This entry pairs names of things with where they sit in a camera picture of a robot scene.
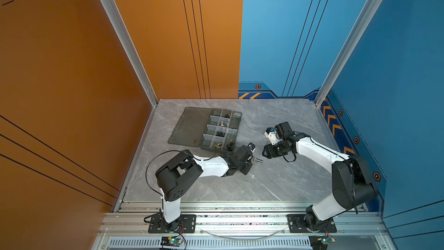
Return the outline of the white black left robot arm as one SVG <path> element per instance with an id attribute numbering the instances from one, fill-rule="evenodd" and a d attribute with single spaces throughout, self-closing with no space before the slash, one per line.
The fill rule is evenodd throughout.
<path id="1" fill-rule="evenodd" d="M 156 171 L 157 185 L 162 199 L 161 214 L 167 224 L 181 217 L 181 197 L 199 178 L 229 177 L 236 172 L 246 175 L 253 165 L 253 143 L 243 145 L 234 152 L 213 158 L 194 156 L 189 150 L 176 156 Z"/>

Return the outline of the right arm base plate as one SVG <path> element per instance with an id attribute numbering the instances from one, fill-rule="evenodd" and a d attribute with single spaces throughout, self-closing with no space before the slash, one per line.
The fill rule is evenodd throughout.
<path id="1" fill-rule="evenodd" d="M 311 214 L 289 214 L 287 223 L 291 233 L 336 233 L 337 228 L 333 218 L 319 221 Z"/>

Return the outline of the large black bolt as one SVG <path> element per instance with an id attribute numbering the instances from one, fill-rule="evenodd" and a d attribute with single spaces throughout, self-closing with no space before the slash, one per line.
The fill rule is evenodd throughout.
<path id="1" fill-rule="evenodd" d="M 226 150 L 233 151 L 234 150 L 234 143 L 230 142 L 226 145 Z"/>

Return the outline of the brass wing nut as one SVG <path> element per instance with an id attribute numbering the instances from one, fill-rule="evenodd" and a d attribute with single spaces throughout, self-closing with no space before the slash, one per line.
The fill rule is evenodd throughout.
<path id="1" fill-rule="evenodd" d="M 222 148 L 223 148 L 223 143 L 222 143 L 222 142 L 215 142 L 215 143 L 214 143 L 214 148 L 216 148 L 216 149 L 222 149 Z"/>

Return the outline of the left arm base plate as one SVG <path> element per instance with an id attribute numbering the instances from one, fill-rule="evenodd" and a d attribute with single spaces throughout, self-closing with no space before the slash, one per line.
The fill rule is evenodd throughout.
<path id="1" fill-rule="evenodd" d="M 196 227 L 196 215 L 184 214 L 171 223 L 167 223 L 163 215 L 155 213 L 146 216 L 143 221 L 148 224 L 149 233 L 194 233 Z"/>

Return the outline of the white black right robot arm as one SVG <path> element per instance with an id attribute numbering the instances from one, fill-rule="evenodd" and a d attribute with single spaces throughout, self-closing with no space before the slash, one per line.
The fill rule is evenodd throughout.
<path id="1" fill-rule="evenodd" d="M 269 144 L 262 155 L 268 159 L 285 157 L 288 153 L 305 156 L 326 169 L 332 177 L 332 192 L 309 206 L 302 225 L 311 232 L 324 231 L 332 218 L 378 197 L 367 161 L 328 148 L 305 133 L 289 133 L 286 138 L 277 132 L 264 133 Z"/>

